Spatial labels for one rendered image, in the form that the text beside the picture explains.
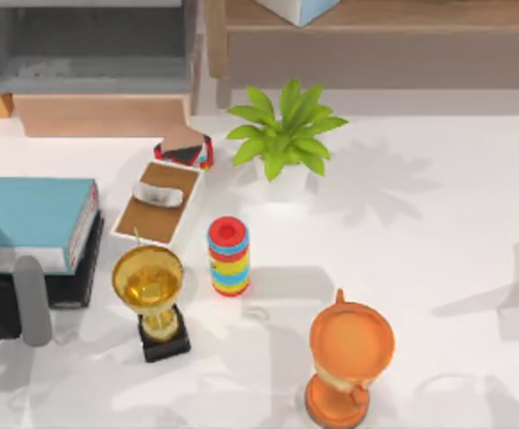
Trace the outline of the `gold trophy with black base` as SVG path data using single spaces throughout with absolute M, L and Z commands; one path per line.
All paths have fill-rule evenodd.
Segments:
M 146 244 L 138 229 L 133 233 L 136 247 L 113 267 L 112 286 L 137 315 L 144 359 L 154 363 L 191 350 L 188 328 L 177 306 L 185 270 L 173 251 Z

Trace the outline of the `pale wooden drawer front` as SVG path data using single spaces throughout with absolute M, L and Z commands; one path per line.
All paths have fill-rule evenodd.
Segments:
M 189 94 L 15 94 L 29 137 L 162 137 L 186 126 Z

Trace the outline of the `white framed brown board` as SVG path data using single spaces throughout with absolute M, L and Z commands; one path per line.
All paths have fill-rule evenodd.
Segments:
M 203 213 L 207 188 L 206 171 L 196 167 L 154 160 L 139 176 L 140 182 L 182 190 L 184 198 L 175 208 L 150 206 L 130 198 L 116 218 L 111 234 L 143 244 L 180 252 L 189 242 L 197 218 Z

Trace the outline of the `silver board eraser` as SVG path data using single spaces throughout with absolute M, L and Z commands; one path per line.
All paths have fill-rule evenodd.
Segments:
M 132 196 L 150 206 L 176 208 L 184 199 L 181 189 L 159 187 L 139 181 L 133 187 Z

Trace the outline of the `stack of coloured rings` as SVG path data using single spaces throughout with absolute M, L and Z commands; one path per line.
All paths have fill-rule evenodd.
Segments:
M 213 288 L 223 296 L 241 295 L 250 284 L 249 232 L 234 216 L 222 216 L 209 226 L 207 235 Z

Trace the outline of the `green plant in white pot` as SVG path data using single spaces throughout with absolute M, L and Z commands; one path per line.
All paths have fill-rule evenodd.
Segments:
M 246 121 L 226 136 L 240 142 L 233 164 L 254 163 L 266 197 L 272 201 L 291 200 L 306 190 L 311 173 L 325 174 L 331 152 L 321 136 L 348 124 L 320 102 L 322 91 L 320 85 L 303 89 L 299 80 L 291 79 L 280 91 L 275 107 L 261 89 L 249 87 L 249 103 L 226 110 Z

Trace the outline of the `orange trophy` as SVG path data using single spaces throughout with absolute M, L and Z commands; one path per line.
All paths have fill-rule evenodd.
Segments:
M 306 411 L 322 429 L 355 429 L 370 405 L 369 386 L 389 366 L 395 337 L 389 322 L 367 305 L 335 302 L 309 332 L 314 374 L 305 389 Z

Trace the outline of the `light blue and white box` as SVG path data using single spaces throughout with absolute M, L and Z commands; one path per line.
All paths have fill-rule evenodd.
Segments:
M 304 27 L 341 0 L 254 0 L 296 27 Z

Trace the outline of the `wooden open shelf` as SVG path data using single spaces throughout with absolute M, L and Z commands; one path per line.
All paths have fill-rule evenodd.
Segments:
M 204 16 L 223 84 L 519 89 L 519 0 L 340 0 L 304 27 L 257 0 L 204 0 Z

